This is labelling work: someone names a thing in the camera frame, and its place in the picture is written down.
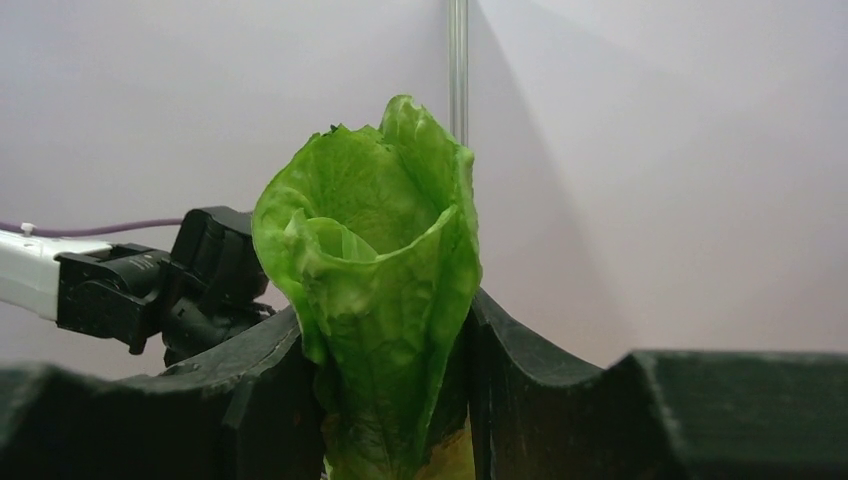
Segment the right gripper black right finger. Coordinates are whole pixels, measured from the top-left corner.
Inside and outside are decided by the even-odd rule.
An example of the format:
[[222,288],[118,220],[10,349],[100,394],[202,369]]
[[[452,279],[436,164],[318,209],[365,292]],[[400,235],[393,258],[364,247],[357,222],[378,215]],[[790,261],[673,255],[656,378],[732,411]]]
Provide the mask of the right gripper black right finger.
[[485,292],[467,320],[481,479],[843,479],[847,358],[640,350],[592,365]]

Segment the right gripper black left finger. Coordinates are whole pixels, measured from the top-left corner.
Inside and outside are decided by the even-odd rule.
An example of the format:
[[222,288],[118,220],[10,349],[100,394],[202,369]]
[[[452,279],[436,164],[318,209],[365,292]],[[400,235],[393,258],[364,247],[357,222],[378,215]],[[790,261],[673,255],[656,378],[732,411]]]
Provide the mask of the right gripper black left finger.
[[283,310],[158,376],[1,370],[5,479],[317,479],[320,414]]

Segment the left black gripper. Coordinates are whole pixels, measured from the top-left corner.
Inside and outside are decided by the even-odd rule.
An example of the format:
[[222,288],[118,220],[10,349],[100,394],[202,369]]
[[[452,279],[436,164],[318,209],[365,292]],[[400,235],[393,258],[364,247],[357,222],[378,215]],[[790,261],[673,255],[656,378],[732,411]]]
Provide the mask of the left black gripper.
[[257,259],[252,215],[226,206],[183,218],[163,265],[159,329],[167,367],[205,352],[275,313],[258,298],[269,280]]

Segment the green napa cabbage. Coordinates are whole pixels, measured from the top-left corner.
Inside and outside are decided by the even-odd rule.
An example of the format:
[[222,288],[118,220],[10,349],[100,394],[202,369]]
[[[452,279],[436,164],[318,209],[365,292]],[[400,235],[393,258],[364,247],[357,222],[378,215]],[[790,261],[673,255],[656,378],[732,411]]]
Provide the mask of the green napa cabbage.
[[482,266],[474,155],[408,95],[311,136],[252,215],[299,323],[333,479],[475,475],[460,334]]

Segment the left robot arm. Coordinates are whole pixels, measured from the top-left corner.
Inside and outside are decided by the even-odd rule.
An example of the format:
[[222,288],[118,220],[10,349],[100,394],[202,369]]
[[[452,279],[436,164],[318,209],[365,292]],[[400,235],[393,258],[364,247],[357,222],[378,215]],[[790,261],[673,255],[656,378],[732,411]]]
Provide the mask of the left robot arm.
[[171,366],[274,315],[251,220],[211,206],[76,230],[4,222],[1,300],[133,356],[159,335]]

